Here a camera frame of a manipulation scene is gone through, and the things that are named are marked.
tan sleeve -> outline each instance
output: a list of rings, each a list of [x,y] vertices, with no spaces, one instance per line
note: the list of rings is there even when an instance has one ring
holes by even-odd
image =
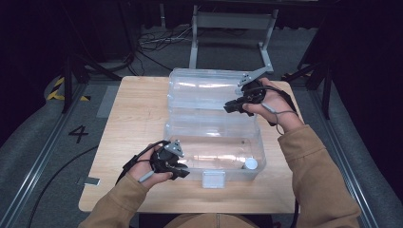
[[[79,228],[124,227],[145,200],[148,189],[126,174],[118,184],[103,196]]]
[[[300,205],[297,227],[359,227],[358,204],[320,138],[309,125],[278,138],[293,172]]]

hand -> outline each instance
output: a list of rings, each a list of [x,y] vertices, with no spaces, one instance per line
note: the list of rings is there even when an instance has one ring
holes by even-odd
[[[136,181],[138,181],[142,176],[152,171],[151,165],[148,161],[141,161],[141,160],[150,160],[151,155],[160,148],[159,145],[154,146],[153,148],[149,149],[145,152],[141,157],[138,159],[138,162],[131,167],[131,169],[127,172],[131,177],[133,177]],[[150,178],[142,182],[142,185],[148,189],[154,186],[157,183],[164,182],[169,180],[172,177],[171,172],[167,173],[154,173]]]
[[[264,86],[272,86],[278,88],[267,78],[262,78],[260,79],[260,81],[263,83]],[[276,91],[270,89],[266,90],[266,96],[264,97],[263,102],[273,107],[276,112],[293,110]],[[261,104],[244,104],[242,108],[248,112],[260,114],[260,116],[262,116],[268,122],[277,123],[283,128],[284,132],[290,131],[303,125],[302,120],[295,113],[285,112],[280,114],[273,114],[269,112],[266,108],[264,108]]]

white bottle cap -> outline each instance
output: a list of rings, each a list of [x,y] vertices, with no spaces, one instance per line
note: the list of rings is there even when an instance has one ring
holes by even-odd
[[[256,169],[258,168],[258,161],[253,158],[247,158],[245,164],[243,165],[244,169]]]

wooden table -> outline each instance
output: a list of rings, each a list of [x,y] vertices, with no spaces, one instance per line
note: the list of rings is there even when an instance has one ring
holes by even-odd
[[[79,203],[82,211],[91,211],[114,186],[122,166],[133,155],[163,139],[168,82],[165,77],[123,78],[89,172],[90,177],[100,179],[100,184],[86,185]],[[287,83],[275,83],[294,99]],[[258,116],[258,122],[267,165],[255,180],[228,181],[223,189],[204,189],[200,181],[169,180],[149,191],[139,212],[293,213],[292,173],[279,148],[279,134],[262,117]]]

clear plastic container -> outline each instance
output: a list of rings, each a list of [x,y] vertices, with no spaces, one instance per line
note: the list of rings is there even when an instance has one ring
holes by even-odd
[[[243,73],[179,68],[170,74],[164,135],[181,142],[187,180],[202,181],[204,172],[220,170],[226,181],[251,181],[266,165],[256,116],[223,109],[240,96],[236,90]],[[248,159],[258,166],[244,168]]]

